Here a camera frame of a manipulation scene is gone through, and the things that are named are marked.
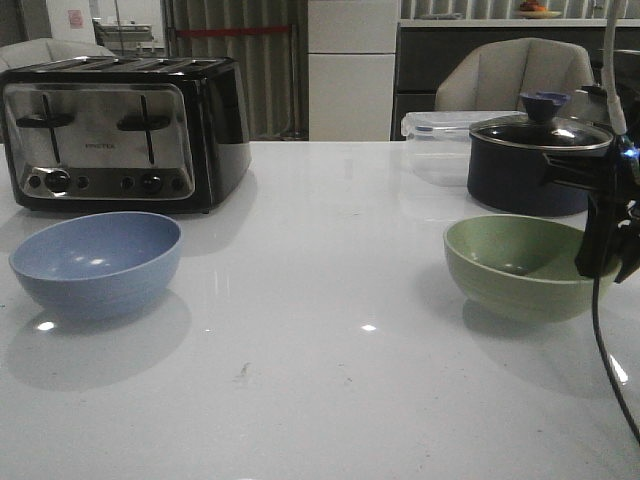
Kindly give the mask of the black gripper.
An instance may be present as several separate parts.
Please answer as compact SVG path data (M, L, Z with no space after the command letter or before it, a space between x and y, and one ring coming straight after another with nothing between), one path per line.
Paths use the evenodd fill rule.
M622 283L639 269L639 147L628 135L615 135L600 156L587 153L543 155L545 183L585 191L587 220L575 258L578 273L587 278L603 275L616 258Z

